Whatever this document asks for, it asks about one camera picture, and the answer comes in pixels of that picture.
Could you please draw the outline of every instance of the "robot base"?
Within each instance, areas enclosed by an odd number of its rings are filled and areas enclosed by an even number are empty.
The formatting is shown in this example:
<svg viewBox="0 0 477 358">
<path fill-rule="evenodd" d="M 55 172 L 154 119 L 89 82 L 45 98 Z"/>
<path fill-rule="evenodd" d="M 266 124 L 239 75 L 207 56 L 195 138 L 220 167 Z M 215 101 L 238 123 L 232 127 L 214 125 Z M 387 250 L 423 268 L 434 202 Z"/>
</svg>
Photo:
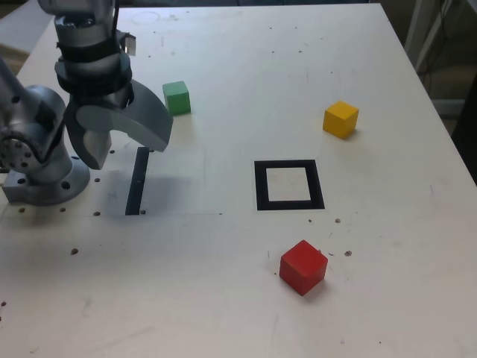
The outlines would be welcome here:
<svg viewBox="0 0 477 358">
<path fill-rule="evenodd" d="M 27 175 L 10 170 L 2 188 L 8 201 L 46 206 L 73 199 L 88 185 L 89 168 L 78 157 L 70 160 L 69 173 L 50 183 L 35 183 Z"/>
</svg>

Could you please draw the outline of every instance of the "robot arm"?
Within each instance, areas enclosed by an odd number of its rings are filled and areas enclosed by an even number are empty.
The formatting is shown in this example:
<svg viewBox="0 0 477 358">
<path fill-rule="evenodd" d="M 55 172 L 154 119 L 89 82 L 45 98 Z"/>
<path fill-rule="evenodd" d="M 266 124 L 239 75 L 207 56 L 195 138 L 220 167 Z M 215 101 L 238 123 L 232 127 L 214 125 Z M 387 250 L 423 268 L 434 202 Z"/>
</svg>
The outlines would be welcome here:
<svg viewBox="0 0 477 358">
<path fill-rule="evenodd" d="M 132 80 L 130 60 L 120 46 L 126 34 L 116 30 L 114 0 L 39 0 L 55 15 L 62 57 L 55 65 L 70 103 L 64 121 L 78 156 L 100 169 L 111 146 L 110 131 L 164 151 L 172 117 L 146 87 Z"/>
<path fill-rule="evenodd" d="M 147 87 L 132 79 L 121 47 L 130 35 L 116 29 L 118 2 L 38 1 L 55 15 L 62 56 L 54 69 L 70 99 L 65 109 L 51 89 L 24 88 L 0 58 L 0 163 L 10 169 L 3 186 L 9 201 L 42 205 L 69 200 L 84 189 L 89 171 L 83 162 L 91 169 L 103 166 L 110 131 L 164 151 L 173 119 Z M 79 156 L 73 161 L 63 144 L 64 126 Z"/>
</svg>

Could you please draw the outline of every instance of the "green cube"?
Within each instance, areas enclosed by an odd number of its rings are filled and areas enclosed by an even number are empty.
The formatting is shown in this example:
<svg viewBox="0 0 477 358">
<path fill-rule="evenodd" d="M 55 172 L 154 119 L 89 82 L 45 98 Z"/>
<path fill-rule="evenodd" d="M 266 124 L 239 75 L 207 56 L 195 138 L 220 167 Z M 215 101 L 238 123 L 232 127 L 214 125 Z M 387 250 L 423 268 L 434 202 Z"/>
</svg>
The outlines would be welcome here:
<svg viewBox="0 0 477 358">
<path fill-rule="evenodd" d="M 191 112 L 189 91 L 184 81 L 163 84 L 165 106 L 172 116 Z"/>
</svg>

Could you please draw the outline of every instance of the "red cube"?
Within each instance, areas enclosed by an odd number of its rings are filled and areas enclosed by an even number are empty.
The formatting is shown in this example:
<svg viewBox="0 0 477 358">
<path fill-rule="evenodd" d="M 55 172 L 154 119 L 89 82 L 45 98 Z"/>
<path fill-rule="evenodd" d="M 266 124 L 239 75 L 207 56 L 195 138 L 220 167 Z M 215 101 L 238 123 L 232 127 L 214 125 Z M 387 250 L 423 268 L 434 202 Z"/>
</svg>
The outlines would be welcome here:
<svg viewBox="0 0 477 358">
<path fill-rule="evenodd" d="M 280 277 L 303 296 L 325 278 L 327 263 L 321 252 L 303 240 L 282 256 Z"/>
</svg>

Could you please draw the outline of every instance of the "white table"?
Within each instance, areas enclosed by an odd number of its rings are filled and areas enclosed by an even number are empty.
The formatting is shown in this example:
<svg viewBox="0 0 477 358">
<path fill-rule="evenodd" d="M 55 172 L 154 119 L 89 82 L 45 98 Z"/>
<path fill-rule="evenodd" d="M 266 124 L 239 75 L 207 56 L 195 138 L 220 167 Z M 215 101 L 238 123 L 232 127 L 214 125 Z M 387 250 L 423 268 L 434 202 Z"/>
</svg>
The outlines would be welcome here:
<svg viewBox="0 0 477 358">
<path fill-rule="evenodd" d="M 119 27 L 134 78 L 184 80 L 193 113 L 149 158 L 146 215 L 124 216 L 138 145 L 116 133 L 75 200 L 1 197 L 2 357 L 477 354 L 477 189 L 380 5 L 129 9 Z M 55 40 L 24 84 L 61 92 Z M 347 141 L 321 130 L 337 100 L 361 110 Z M 254 160 L 314 158 L 325 210 L 256 211 Z M 301 239 L 329 258 L 304 297 L 275 275 Z"/>
</svg>

